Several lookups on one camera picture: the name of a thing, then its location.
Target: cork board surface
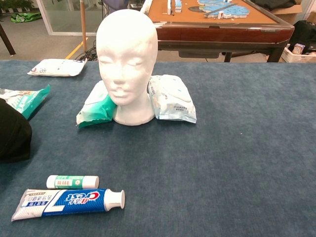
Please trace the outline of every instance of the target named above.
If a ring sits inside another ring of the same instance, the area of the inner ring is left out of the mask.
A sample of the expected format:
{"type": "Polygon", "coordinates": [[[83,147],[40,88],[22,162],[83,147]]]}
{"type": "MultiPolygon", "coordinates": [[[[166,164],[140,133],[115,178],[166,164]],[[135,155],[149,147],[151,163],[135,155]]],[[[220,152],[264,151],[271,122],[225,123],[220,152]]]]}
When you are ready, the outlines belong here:
{"type": "Polygon", "coordinates": [[[172,0],[172,11],[174,16],[167,15],[167,0],[153,0],[149,10],[148,16],[153,22],[189,22],[189,23],[253,23],[253,24],[276,24],[276,22],[264,15],[257,9],[251,7],[242,0],[233,0],[233,3],[237,3],[240,6],[245,6],[250,10],[249,15],[246,18],[233,18],[232,19],[214,19],[204,17],[202,12],[192,12],[189,10],[191,6],[198,6],[197,0],[182,0],[182,12],[175,12],[175,1],[172,0]]]}

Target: lip balm cap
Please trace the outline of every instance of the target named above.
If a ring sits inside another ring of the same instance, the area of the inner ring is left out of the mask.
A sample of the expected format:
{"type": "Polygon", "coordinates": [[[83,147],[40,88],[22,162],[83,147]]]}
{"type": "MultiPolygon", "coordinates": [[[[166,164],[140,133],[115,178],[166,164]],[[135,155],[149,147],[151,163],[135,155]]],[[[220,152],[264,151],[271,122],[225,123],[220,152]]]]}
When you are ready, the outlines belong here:
{"type": "Polygon", "coordinates": [[[98,176],[84,176],[82,180],[83,189],[97,189],[99,187],[98,176]]]}
{"type": "Polygon", "coordinates": [[[57,178],[57,175],[50,175],[47,178],[46,186],[48,189],[55,189],[55,179],[57,178]]]}
{"type": "Polygon", "coordinates": [[[125,206],[125,192],[122,190],[121,192],[112,192],[110,189],[106,189],[104,194],[104,205],[106,207],[106,211],[111,210],[113,207],[121,207],[121,209],[125,206]]]}

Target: black bag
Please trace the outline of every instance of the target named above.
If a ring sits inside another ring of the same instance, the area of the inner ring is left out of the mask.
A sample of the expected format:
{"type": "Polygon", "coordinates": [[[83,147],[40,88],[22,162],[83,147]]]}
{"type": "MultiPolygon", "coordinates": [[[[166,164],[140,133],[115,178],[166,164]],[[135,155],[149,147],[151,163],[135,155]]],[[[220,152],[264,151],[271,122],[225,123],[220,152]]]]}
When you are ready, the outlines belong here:
{"type": "Polygon", "coordinates": [[[316,25],[307,21],[298,21],[294,24],[295,30],[290,38],[290,47],[288,50],[293,51],[295,44],[305,45],[302,54],[315,52],[316,48],[316,25]]]}
{"type": "Polygon", "coordinates": [[[0,163],[29,159],[31,138],[29,122],[0,99],[0,163]]]}
{"type": "Polygon", "coordinates": [[[253,3],[270,11],[276,8],[288,8],[296,4],[295,0],[251,0],[253,3]]]}

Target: cardboard box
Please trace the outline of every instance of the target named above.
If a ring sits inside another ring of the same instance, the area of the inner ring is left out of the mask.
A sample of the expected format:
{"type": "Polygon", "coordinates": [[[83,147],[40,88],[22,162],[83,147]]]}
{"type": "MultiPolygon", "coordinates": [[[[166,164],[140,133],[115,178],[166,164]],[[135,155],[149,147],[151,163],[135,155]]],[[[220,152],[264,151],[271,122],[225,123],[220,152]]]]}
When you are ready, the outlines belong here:
{"type": "Polygon", "coordinates": [[[316,11],[312,11],[310,13],[310,15],[307,18],[307,21],[316,23],[316,11]]]}
{"type": "Polygon", "coordinates": [[[290,24],[294,24],[297,14],[303,12],[301,2],[302,0],[296,0],[296,5],[289,8],[274,9],[271,11],[271,13],[290,24]]]}

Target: blue felt table surface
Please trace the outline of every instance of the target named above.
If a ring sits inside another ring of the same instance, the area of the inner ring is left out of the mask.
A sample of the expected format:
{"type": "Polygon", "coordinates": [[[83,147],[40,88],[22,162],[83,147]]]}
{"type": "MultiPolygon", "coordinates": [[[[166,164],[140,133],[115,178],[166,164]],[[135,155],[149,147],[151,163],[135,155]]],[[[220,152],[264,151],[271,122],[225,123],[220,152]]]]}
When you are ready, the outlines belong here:
{"type": "Polygon", "coordinates": [[[30,119],[31,159],[0,165],[0,236],[316,236],[313,64],[156,63],[153,75],[184,81],[197,124],[82,129],[98,64],[73,78],[27,75],[36,64],[0,61],[0,88],[51,85],[30,119]],[[100,188],[125,190],[125,209],[11,223],[23,192],[51,174],[98,175],[100,188]]]}

